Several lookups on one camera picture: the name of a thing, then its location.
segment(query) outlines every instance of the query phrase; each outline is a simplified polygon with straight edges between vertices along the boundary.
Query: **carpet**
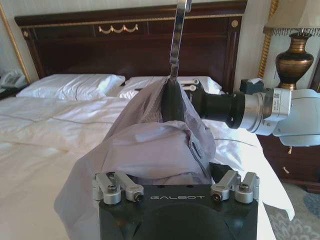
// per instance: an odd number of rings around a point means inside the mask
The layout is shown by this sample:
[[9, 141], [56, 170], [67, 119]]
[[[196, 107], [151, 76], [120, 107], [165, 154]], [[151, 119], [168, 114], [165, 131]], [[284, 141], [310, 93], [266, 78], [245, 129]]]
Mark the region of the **carpet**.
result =
[[320, 194], [283, 183], [292, 202], [295, 216], [289, 220], [284, 210], [265, 205], [277, 240], [320, 240]]

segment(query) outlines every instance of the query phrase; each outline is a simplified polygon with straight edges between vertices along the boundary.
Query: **telephone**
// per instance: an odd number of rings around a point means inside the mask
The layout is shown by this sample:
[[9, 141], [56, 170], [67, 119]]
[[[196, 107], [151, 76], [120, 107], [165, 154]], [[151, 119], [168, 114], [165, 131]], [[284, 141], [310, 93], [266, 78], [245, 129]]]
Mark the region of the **telephone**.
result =
[[0, 88], [22, 88], [27, 85], [26, 77], [19, 71], [10, 71], [0, 78]]

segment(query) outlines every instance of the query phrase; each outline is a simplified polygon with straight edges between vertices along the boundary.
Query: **white mattress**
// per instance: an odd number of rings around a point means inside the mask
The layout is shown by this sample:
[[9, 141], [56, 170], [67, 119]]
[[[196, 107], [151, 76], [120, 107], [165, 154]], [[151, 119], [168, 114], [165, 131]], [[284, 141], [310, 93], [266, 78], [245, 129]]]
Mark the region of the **white mattress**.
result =
[[[127, 103], [115, 97], [0, 101], [1, 239], [68, 239], [54, 200], [77, 159], [102, 141]], [[287, 210], [290, 218], [294, 210], [257, 137], [243, 129], [230, 130], [224, 123], [205, 123], [216, 138], [217, 161], [242, 175], [250, 171], [260, 177], [257, 239], [275, 239], [262, 201]]]

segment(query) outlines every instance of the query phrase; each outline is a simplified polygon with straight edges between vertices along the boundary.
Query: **wall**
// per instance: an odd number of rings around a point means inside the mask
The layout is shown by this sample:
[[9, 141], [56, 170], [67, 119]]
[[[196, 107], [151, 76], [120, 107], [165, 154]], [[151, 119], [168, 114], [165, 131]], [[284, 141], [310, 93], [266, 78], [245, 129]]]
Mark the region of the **wall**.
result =
[[[215, 0], [193, 0], [192, 2], [214, 1]], [[14, 16], [170, 5], [176, 4], [177, 0], [0, 0], [0, 2], [4, 8], [30, 77], [32, 81], [35, 81], [38, 79], [37, 72], [27, 44], [23, 39], [19, 27], [14, 21]], [[258, 66], [264, 39], [262, 29], [268, 18], [270, 3], [271, 0], [248, 0], [241, 26], [237, 67], [235, 72], [235, 90], [239, 89], [241, 79], [254, 78], [258, 74]], [[3, 24], [0, 25], [0, 34], [1, 36], [6, 34]], [[270, 57], [268, 58], [265, 74], [265, 84], [267, 87], [276, 86], [278, 84], [277, 81], [273, 80], [276, 71], [274, 64], [275, 57], [279, 52], [283, 52], [288, 48], [288, 39], [288, 37], [275, 37], [271, 43]], [[319, 49], [319, 45], [320, 41], [311, 40], [307, 45], [307, 50], [317, 57], [318, 54], [316, 53], [316, 49]], [[0, 40], [0, 54], [0, 74], [3, 71], [19, 68], [18, 61], [16, 60], [15, 53], [8, 37], [3, 37], [3, 39]], [[309, 85], [312, 72], [313, 69], [309, 70], [303, 80], [303, 84], [299, 85], [300, 87], [307, 87]]]

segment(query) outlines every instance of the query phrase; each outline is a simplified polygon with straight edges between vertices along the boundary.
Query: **gray fabric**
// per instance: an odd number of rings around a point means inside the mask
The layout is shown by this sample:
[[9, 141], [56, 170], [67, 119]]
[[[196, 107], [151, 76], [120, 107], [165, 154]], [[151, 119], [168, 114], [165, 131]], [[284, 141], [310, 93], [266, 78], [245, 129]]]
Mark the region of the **gray fabric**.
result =
[[72, 240], [99, 239], [92, 200], [96, 173], [123, 171], [139, 184], [209, 184], [215, 143], [187, 95], [184, 122], [162, 122], [167, 78], [144, 88], [126, 106], [100, 145], [77, 161], [54, 208]]

